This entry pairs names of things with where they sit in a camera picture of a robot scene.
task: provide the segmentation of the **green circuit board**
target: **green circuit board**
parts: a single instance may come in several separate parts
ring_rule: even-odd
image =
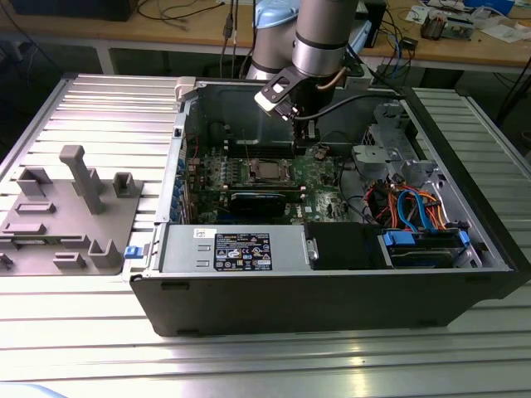
[[[295,159],[227,158],[217,148],[205,153],[188,166],[197,223],[230,220],[230,195],[239,189],[278,192],[293,198],[287,201],[284,216],[270,221],[273,224],[350,221],[337,187],[334,158],[318,160],[317,150],[309,148],[304,156]]]

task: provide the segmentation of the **wooden table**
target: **wooden table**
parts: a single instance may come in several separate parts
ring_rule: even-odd
[[[442,39],[428,41],[420,37],[420,25],[406,22],[407,9],[415,0],[389,0],[390,11],[395,23],[405,36],[419,41],[414,66],[452,70],[483,70],[516,72],[531,55],[531,41],[505,43],[483,32],[474,32],[471,41]],[[161,0],[163,6],[184,3],[184,0]],[[200,0],[191,7],[172,10],[173,15],[193,12],[215,5],[215,0]],[[97,51],[102,71],[114,74],[110,48],[131,48],[137,50],[184,51],[219,53],[222,48],[222,28],[228,5],[187,18],[185,29],[170,26],[161,21],[152,21],[135,13],[127,22],[101,20],[18,16],[12,12],[15,21],[36,41],[54,42],[75,46],[91,46]],[[155,0],[148,2],[143,11],[158,17]],[[251,7],[240,7],[237,54],[246,54],[252,43]],[[511,17],[529,17],[531,11],[515,9]],[[0,40],[26,41],[27,39],[0,12]],[[384,35],[380,35],[376,46],[364,49],[362,58],[374,67],[392,55],[392,48]]]

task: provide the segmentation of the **motherboard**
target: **motherboard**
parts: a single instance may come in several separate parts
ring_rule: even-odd
[[[294,158],[234,158],[226,149],[210,148],[188,161],[192,222],[350,221],[338,188],[339,160],[323,145]]]

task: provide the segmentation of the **blue cable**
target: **blue cable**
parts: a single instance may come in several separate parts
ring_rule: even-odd
[[[397,51],[397,63],[395,64],[395,67],[392,70],[391,77],[393,79],[396,78],[396,73],[398,71],[398,66],[400,65],[400,60],[402,58],[402,50],[400,49],[400,44],[398,44],[398,39],[395,35],[393,35],[391,32],[387,32],[387,35],[390,36],[395,41],[395,49]]]
[[[437,230],[433,227],[433,225],[430,222],[430,219],[426,215],[426,210],[424,209],[424,202],[422,201],[421,196],[417,192],[412,191],[411,189],[407,189],[406,191],[403,191],[398,197],[397,209],[398,209],[398,216],[400,217],[400,220],[402,220],[404,224],[409,226],[413,232],[417,232],[416,227],[411,222],[409,222],[407,218],[404,216],[404,211],[402,209],[404,205],[404,200],[408,193],[412,193],[415,196],[415,199],[417,199],[418,214],[421,216],[421,221],[422,221],[422,225],[424,226],[424,228],[426,228],[427,230],[431,232],[436,232]]]

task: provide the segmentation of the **workbench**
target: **workbench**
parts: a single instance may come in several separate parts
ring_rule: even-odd
[[[20,192],[22,167],[71,179],[57,154],[65,143],[78,144],[101,178],[127,171],[144,181],[129,244],[148,241],[177,114],[176,84],[108,75],[61,80],[0,166],[0,216]],[[519,163],[472,99],[452,90],[417,92],[531,259],[529,165]],[[129,287],[143,266],[128,260],[116,276],[0,276],[0,380],[72,398],[111,391],[202,398],[531,394],[530,284],[477,304],[447,328],[167,338],[153,331]]]
[[[167,6],[176,2],[162,1]],[[177,12],[193,12],[215,5],[215,0],[202,0]],[[470,41],[442,39],[428,41],[420,38],[420,24],[403,20],[405,12],[415,0],[390,0],[389,9],[395,23],[404,35],[419,40],[413,66],[449,70],[477,70],[518,73],[531,53],[531,41],[508,44],[483,32],[474,32]],[[188,17],[186,30],[153,21],[135,13],[127,22],[108,22],[83,18],[39,17],[12,15],[24,31],[38,42],[52,42],[72,46],[95,48],[104,74],[114,74],[115,68],[110,49],[181,51],[219,54],[222,48],[222,28],[228,5]],[[158,17],[156,2],[148,2],[143,11]],[[252,43],[251,6],[241,6],[239,13],[238,48],[244,55]],[[510,14],[515,18],[531,18],[531,10],[517,7]],[[0,12],[0,40],[26,41],[27,39]],[[384,35],[379,35],[374,48],[366,48],[362,58],[372,68],[382,64],[393,50]]]

